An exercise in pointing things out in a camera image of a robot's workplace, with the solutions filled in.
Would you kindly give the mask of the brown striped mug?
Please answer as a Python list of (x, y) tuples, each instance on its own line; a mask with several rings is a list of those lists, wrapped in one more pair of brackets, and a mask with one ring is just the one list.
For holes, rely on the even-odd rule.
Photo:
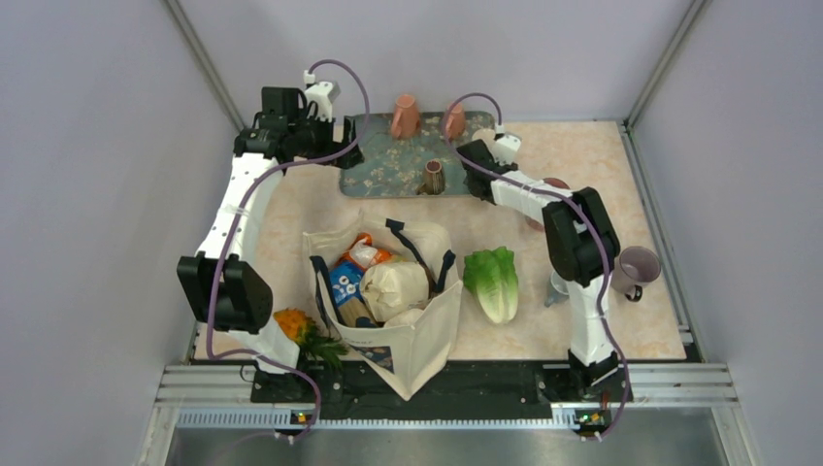
[(440, 160), (428, 161), (422, 171), (422, 183), (417, 188), (416, 193), (426, 195), (439, 195), (445, 191), (444, 167)]

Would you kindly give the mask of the salmon pink mug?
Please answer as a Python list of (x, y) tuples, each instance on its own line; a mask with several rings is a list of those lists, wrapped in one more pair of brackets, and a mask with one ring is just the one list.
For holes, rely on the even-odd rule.
[(414, 137), (420, 129), (420, 112), (416, 98), (411, 94), (398, 96), (394, 104), (390, 134), (395, 140), (407, 140)]
[(461, 103), (454, 103), (444, 113), (444, 131), (449, 141), (460, 138), (466, 131), (467, 119)]

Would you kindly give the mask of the white ceramic mug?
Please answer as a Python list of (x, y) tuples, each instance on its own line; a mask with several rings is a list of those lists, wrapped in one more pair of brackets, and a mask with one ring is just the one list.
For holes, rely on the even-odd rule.
[(553, 271), (549, 279), (548, 293), (544, 305), (548, 308), (555, 304), (564, 303), (568, 299), (569, 292), (566, 282), (556, 271)]

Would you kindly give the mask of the mauve purple mug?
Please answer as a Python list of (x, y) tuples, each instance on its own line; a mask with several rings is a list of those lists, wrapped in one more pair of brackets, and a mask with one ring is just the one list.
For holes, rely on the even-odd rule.
[(656, 281), (661, 271), (660, 259), (653, 250), (631, 246), (616, 257), (610, 287), (628, 301), (639, 302), (643, 288)]

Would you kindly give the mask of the cream canvas tote bag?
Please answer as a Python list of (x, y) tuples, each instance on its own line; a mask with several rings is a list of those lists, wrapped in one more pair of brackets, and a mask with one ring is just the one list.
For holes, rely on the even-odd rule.
[[(416, 262), (426, 269), (428, 304), (379, 323), (364, 305), (349, 301), (340, 311), (329, 272), (340, 263), (359, 233), (389, 250), (389, 262)], [(432, 222), (402, 222), (361, 213), (348, 227), (307, 233), (303, 250), (315, 278), (315, 301), (328, 329), (334, 329), (404, 400), (410, 400), (440, 372), (455, 344), (463, 284), (447, 231)]]

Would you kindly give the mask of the cream dragon print mug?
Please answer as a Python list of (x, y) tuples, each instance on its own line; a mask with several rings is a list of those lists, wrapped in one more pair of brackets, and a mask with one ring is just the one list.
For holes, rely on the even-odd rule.
[(480, 128), (472, 135), (472, 140), (483, 141), (487, 146), (491, 146), (495, 142), (496, 132), (493, 128)]

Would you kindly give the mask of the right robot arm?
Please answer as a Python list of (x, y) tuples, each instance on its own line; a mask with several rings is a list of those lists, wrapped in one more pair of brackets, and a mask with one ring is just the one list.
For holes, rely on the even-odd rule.
[(466, 171), (472, 196), (508, 207), (542, 224), (551, 266), (572, 306), (569, 386), (594, 400), (624, 358), (608, 330), (608, 287), (620, 243), (599, 192), (535, 180), (513, 163), (499, 163), (482, 140), (449, 148)]

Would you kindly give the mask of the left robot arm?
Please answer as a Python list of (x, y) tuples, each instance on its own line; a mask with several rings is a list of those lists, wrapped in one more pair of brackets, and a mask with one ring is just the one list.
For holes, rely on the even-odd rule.
[(339, 150), (344, 155), (334, 160), (337, 167), (362, 161), (352, 144), (356, 126), (351, 117), (344, 119), (343, 138), (334, 138), (333, 103), (339, 93), (339, 86), (328, 81), (262, 88), (261, 111), (235, 138), (229, 184), (213, 225), (196, 252), (177, 265), (195, 319), (243, 344), (260, 370), (275, 375), (275, 390), (293, 402), (308, 395), (312, 377), (296, 365), (299, 347), (275, 322), (272, 289), (253, 261), (264, 212), (284, 177), (279, 165)]

